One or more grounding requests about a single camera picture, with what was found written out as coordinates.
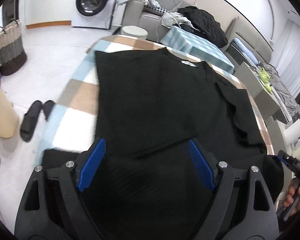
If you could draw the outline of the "grey crumpled bedding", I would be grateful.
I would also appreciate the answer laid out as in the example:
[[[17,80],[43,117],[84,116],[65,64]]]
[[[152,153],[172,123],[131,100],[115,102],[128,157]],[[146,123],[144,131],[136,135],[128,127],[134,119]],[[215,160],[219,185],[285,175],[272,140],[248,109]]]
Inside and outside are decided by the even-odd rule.
[[[292,121],[294,115],[300,115],[300,105],[296,102],[294,97],[290,94],[287,87],[283,84],[276,68],[268,63],[260,62],[259,68],[263,68],[269,75],[269,82],[271,87],[276,91],[276,98],[279,101],[281,107],[281,114],[275,114],[280,121],[288,123]]]

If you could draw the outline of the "black slipper near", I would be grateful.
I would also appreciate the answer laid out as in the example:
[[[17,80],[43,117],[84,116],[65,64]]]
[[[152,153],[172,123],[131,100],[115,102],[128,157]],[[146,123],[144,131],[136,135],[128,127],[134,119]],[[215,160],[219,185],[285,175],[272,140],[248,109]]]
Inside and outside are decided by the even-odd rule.
[[[32,139],[42,106],[42,102],[36,100],[32,103],[28,112],[24,114],[23,121],[20,126],[20,137],[23,141],[29,142]]]

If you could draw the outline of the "light blue checkered cloth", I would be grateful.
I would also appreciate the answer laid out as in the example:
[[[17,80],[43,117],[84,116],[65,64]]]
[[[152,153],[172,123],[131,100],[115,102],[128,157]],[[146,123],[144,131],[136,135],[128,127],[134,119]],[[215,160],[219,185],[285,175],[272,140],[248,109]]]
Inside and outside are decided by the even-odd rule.
[[[234,73],[234,65],[216,45],[179,27],[173,26],[160,42],[211,63],[230,74]]]

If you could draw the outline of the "white washing machine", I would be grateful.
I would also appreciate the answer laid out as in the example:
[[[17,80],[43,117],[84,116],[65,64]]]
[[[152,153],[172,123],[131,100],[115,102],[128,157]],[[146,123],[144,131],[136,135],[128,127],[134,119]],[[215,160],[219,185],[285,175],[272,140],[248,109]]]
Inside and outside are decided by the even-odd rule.
[[[74,0],[73,27],[109,29],[116,0]]]

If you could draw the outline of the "beige waste bin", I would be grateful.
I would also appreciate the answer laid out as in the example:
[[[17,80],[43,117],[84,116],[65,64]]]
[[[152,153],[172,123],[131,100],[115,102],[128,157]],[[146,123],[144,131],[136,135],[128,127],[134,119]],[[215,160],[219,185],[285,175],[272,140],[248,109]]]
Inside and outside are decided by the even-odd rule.
[[[0,83],[0,137],[13,137],[17,130],[18,122],[18,115],[3,92]]]

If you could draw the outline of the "checkered table cloth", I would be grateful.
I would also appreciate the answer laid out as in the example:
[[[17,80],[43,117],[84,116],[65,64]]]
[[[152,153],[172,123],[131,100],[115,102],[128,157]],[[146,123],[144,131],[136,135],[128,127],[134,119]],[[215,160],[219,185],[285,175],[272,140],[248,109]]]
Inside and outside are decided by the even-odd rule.
[[[36,165],[66,163],[104,138],[115,160],[148,163],[196,138],[218,161],[282,170],[239,80],[199,58],[123,36],[99,40],[53,107]]]

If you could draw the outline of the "black slipper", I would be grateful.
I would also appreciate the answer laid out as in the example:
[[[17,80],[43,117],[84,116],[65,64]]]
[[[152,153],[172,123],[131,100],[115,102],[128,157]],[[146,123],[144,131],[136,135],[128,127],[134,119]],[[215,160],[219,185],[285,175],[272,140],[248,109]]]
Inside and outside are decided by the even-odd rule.
[[[43,113],[44,113],[46,121],[49,119],[51,111],[52,111],[54,106],[55,106],[55,102],[53,100],[47,100],[43,104]]]
[[[23,141],[29,142],[32,139],[42,106],[42,102],[36,100],[32,103],[28,112],[24,114],[23,121],[20,126],[20,137]]]

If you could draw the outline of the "black knit sweater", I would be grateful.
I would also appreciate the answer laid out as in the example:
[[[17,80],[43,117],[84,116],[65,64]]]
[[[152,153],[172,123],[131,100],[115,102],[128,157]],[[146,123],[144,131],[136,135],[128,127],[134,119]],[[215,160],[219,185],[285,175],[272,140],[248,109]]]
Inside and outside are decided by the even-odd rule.
[[[277,239],[281,164],[247,92],[158,50],[95,52],[95,142],[49,169],[45,239]]]

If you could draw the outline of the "black jacket on sofa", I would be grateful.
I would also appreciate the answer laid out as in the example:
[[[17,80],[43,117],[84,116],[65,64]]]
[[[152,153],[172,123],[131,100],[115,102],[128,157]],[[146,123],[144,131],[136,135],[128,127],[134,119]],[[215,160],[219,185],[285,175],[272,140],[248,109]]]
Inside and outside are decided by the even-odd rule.
[[[210,41],[218,48],[223,48],[228,44],[228,39],[220,23],[209,12],[195,6],[179,8],[178,12],[191,22],[194,29],[197,29],[196,34],[200,37]]]

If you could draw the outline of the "yellow green toy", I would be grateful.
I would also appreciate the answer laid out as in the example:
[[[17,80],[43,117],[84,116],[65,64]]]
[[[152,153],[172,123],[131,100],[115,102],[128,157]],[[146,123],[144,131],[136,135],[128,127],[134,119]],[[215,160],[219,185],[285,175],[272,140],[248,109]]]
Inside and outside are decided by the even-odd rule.
[[[268,73],[265,71],[264,68],[261,68],[259,73],[258,73],[261,81],[263,82],[264,84],[264,87],[266,88],[266,90],[269,92],[269,93],[272,93],[272,90],[271,90],[271,85],[270,85],[270,76],[268,75]]]

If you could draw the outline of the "white cabinet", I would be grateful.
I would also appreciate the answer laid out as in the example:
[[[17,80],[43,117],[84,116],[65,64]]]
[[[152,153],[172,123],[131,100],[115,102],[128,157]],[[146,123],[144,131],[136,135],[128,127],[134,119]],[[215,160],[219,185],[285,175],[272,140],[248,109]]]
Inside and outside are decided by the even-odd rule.
[[[25,0],[27,29],[71,24],[74,0]]]

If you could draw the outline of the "grey sofa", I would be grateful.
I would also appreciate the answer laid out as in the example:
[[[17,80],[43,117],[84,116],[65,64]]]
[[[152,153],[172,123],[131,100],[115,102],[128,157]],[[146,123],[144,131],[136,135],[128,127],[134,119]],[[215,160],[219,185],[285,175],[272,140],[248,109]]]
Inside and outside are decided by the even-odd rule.
[[[161,7],[168,11],[173,10],[176,6],[183,8],[191,5],[188,0],[156,0]],[[148,33],[147,40],[160,41],[169,31],[161,23],[162,16],[154,14],[145,8],[142,1],[130,0],[126,3],[125,12],[121,27],[133,25],[145,29]]]

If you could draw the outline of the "woven laundry basket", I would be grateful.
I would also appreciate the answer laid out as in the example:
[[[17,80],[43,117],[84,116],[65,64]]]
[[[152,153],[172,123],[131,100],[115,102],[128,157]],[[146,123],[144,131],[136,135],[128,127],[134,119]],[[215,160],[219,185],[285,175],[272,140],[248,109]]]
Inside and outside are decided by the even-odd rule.
[[[11,19],[0,27],[0,73],[9,76],[17,72],[27,61],[23,47],[20,20]]]

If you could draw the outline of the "black slipper far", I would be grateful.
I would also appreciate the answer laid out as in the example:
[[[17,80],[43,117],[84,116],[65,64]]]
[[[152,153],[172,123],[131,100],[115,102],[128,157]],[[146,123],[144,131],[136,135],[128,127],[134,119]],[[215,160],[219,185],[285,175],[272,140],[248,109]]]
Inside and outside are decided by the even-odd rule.
[[[46,121],[49,119],[51,111],[52,111],[54,106],[55,106],[55,102],[53,100],[47,100],[43,104],[43,113],[44,113]]]

